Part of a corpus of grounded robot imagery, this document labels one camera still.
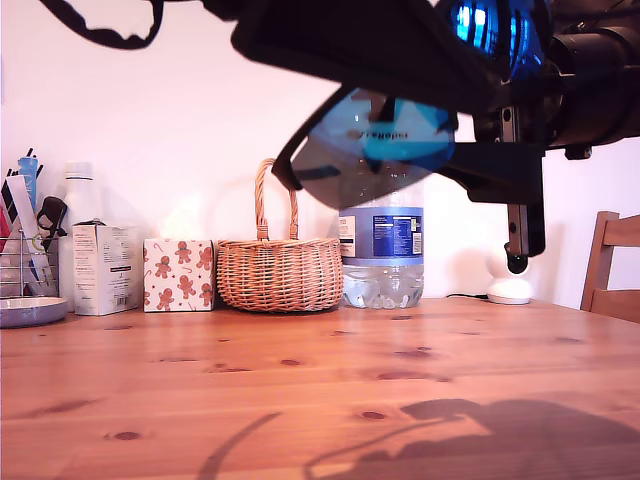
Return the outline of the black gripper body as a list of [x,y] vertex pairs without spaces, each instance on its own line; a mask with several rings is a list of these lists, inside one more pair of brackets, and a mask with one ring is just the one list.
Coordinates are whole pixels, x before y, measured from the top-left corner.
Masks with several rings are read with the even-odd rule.
[[[502,142],[538,144],[546,153],[546,112],[544,87],[529,80],[523,86],[496,67],[483,63],[483,73],[493,87],[488,110],[473,117],[475,143]],[[544,195],[535,204],[505,204],[508,212],[509,257],[535,257],[546,248]]]

